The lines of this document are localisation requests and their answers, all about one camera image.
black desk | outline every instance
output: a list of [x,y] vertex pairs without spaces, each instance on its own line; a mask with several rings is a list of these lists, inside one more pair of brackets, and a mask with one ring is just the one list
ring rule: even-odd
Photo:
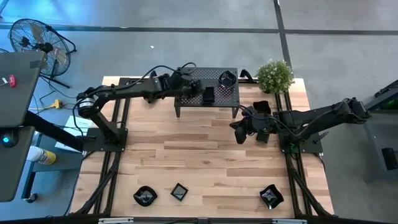
[[[39,78],[44,52],[10,52],[0,54],[0,78],[14,75],[17,86],[0,86],[0,129],[17,128],[23,124],[30,100]],[[11,201],[34,133],[33,127],[18,128],[19,141],[11,148],[0,144],[0,202]]]
[[388,170],[384,160],[382,149],[393,148],[397,157],[398,139],[398,114],[389,111],[373,111],[372,117],[363,124],[366,135],[371,143],[373,161],[369,166],[371,169],[364,176],[367,183],[382,179],[396,179],[398,169]]
[[[182,72],[188,72],[192,68],[185,67]],[[175,114],[180,117],[181,107],[220,107],[220,108],[232,108],[232,117],[235,118],[239,109],[239,82],[226,90],[220,87],[218,84],[218,77],[229,70],[235,76],[238,76],[237,68],[197,68],[195,72],[191,74],[194,80],[201,80],[203,88],[214,87],[215,102],[212,104],[206,104],[202,100],[202,96],[196,96],[190,99],[174,99]]]

black bracket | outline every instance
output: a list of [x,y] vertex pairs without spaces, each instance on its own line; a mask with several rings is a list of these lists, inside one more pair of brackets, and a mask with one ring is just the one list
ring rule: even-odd
[[101,151],[101,152],[123,152],[126,148],[127,128],[118,128],[120,135],[119,144],[110,144],[106,142],[105,136],[99,128],[90,128],[87,131],[87,136],[95,137],[92,141],[85,141],[83,146],[84,151]]
[[249,73],[246,69],[243,69],[243,70],[241,71],[241,74],[240,74],[239,77],[240,77],[240,78],[244,78],[244,77],[248,78],[248,83],[256,83],[256,82],[253,80],[253,77],[250,75],[250,73]]
[[[318,154],[323,153],[322,144],[320,140],[325,137],[326,134],[322,134],[321,136],[316,133],[311,135],[307,140],[300,142],[300,151],[301,153],[311,153],[311,154]],[[279,134],[279,144],[280,144],[280,151],[283,153],[298,153],[297,147],[292,147],[289,137],[283,134]]]

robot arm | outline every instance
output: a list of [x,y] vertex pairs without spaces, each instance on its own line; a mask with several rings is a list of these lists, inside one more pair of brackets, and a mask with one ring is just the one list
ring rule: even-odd
[[194,81],[190,75],[174,72],[171,76],[164,74],[137,84],[91,87],[78,95],[77,107],[80,116],[89,118],[110,100],[143,97],[152,102],[168,96],[191,98],[202,92],[200,80]]
[[231,123],[238,144],[247,134],[284,134],[291,143],[308,139],[311,135],[343,123],[363,124],[370,114],[362,102],[344,99],[330,106],[309,111],[278,111],[274,115],[257,113],[253,107],[245,108],[241,121]]

red tag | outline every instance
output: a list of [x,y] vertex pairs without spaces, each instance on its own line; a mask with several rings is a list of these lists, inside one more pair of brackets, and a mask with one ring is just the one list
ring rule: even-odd
[[15,79],[15,76],[14,75],[10,75],[10,77],[9,77],[9,83],[10,83],[10,86],[11,87],[15,87],[15,86],[17,86],[17,82],[16,82],[16,79]]

fan guard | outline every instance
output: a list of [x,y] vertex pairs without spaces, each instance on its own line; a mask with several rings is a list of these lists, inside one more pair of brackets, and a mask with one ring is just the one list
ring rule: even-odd
[[20,19],[12,25],[9,38],[16,52],[42,50],[47,54],[47,64],[41,74],[59,76],[68,70],[68,45],[51,26],[34,19]]

